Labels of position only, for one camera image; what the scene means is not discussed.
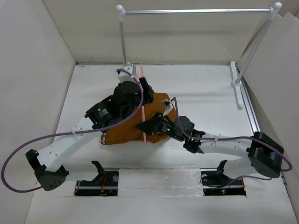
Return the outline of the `brown trousers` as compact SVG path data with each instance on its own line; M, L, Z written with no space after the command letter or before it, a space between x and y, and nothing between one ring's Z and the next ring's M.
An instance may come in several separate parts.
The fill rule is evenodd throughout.
M165 99L170 99L167 93L154 92L153 103L144 105L145 121L151 119L156 114L156 112L164 112L162 101ZM175 121L177 115L174 109L168 114L168 117L172 121ZM102 134L100 140L101 144L116 145L127 143L130 141L143 141L143 132L135 128L137 124L140 124L142 122L142 109L139 109L138 112L130 120L114 128L111 128L110 130ZM146 138L147 142L154 144L166 139L167 136L163 134L159 134L157 136L147 134Z

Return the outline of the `pink plastic hanger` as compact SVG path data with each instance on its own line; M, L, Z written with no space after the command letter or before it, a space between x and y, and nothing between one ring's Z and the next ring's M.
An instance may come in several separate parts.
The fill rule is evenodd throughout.
M140 76L145 77L142 64L140 64ZM145 121L145 108L144 108L144 106L142 106L142 121L143 122ZM143 142L147 143L147 138L146 138L146 133L145 132L143 132Z

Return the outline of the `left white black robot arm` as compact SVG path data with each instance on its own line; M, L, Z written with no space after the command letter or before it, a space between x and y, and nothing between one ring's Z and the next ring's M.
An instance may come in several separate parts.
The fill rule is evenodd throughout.
M138 83L132 78L119 83L113 95L95 104L74 126L70 135L62 136L40 150L29 150L25 156L34 170L37 181L45 191L61 186L69 172L63 164L82 146L98 136L99 132L116 127L135 114L135 108L154 100L154 91L146 78Z

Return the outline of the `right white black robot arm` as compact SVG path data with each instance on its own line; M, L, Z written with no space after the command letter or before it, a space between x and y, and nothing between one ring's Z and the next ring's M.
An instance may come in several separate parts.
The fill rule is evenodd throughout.
M217 167L216 178L222 185L256 173L269 179L280 176L284 149L263 132L255 132L250 139L234 139L198 131L194 126L186 116L171 121L168 116L157 112L151 119L137 124L136 128L149 135L164 134L183 142L183 147L194 154L236 156L236 160L223 160Z

